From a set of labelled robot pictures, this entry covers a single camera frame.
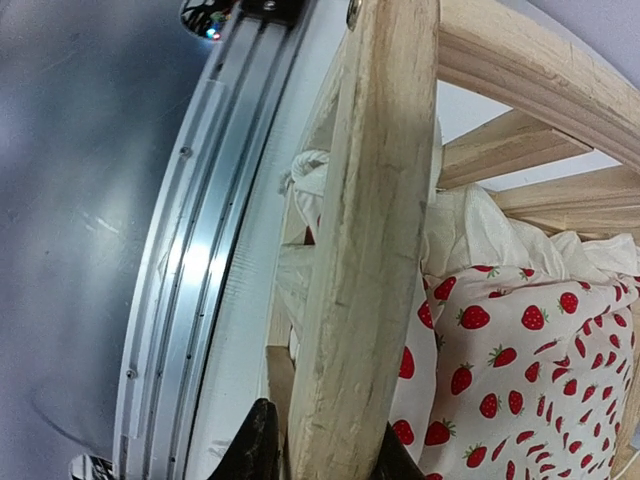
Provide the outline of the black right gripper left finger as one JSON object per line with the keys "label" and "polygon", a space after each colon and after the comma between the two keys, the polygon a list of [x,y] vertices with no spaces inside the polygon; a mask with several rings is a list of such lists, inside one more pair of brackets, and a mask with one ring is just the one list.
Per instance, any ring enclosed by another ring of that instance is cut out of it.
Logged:
{"label": "black right gripper left finger", "polygon": [[276,406],[257,399],[208,480],[279,478],[279,425]]}

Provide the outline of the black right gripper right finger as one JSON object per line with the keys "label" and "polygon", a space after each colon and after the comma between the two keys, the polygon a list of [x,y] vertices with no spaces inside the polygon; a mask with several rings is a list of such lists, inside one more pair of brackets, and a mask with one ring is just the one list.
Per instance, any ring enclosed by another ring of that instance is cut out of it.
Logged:
{"label": "black right gripper right finger", "polygon": [[413,461],[397,434],[388,423],[385,428],[378,459],[370,480],[424,480],[425,475]]}

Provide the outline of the wooden pet bed frame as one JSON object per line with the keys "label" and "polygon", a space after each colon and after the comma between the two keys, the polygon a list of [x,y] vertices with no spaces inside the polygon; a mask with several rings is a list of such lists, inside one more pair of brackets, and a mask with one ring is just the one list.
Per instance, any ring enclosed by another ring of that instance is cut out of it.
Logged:
{"label": "wooden pet bed frame", "polygon": [[496,1],[357,1],[285,183],[288,479],[635,479],[639,93]]}

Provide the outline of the strawberry print ruffled mattress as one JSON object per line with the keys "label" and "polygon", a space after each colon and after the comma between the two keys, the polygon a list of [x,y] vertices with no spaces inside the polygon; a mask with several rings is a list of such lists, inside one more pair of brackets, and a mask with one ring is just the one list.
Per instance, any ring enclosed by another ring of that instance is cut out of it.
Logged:
{"label": "strawberry print ruffled mattress", "polygon": [[607,479],[634,372],[639,241],[548,235],[480,186],[366,212],[312,152],[296,479],[365,479],[386,425],[425,479]]}

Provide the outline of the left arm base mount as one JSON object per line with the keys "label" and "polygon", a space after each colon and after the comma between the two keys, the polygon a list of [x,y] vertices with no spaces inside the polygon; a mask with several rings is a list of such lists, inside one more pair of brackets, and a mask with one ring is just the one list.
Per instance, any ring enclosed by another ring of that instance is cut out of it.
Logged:
{"label": "left arm base mount", "polygon": [[248,17],[292,27],[305,4],[305,0],[242,0],[241,11]]}

